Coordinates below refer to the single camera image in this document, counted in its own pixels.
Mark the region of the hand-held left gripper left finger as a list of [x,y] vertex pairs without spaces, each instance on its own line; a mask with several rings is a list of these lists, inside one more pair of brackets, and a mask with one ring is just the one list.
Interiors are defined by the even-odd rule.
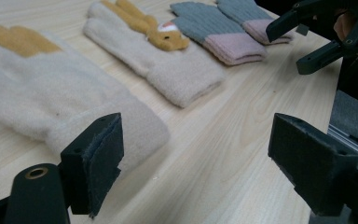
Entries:
[[61,153],[65,203],[74,215],[96,217],[124,157],[120,113],[96,119]]

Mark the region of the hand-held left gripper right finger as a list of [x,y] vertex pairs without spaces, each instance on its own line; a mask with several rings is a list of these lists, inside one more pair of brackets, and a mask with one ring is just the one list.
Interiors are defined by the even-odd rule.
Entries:
[[302,119],[274,115],[268,156],[318,216],[358,216],[358,155]]

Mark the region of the beige glove with yellow animal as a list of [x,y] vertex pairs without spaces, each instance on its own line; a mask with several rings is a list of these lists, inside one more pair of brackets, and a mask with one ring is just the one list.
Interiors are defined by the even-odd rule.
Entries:
[[0,25],[0,121],[61,153],[94,120],[122,117],[127,173],[163,147],[167,126],[104,70],[48,33]]
[[225,79],[222,67],[197,45],[174,51],[158,49],[145,35],[132,30],[106,1],[90,6],[83,31],[174,105],[190,105]]

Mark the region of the aluminium table side rail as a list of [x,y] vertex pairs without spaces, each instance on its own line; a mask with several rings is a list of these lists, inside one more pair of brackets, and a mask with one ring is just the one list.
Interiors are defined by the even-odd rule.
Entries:
[[346,133],[342,132],[339,128],[335,127],[334,125],[329,125],[327,134],[358,153],[358,142]]

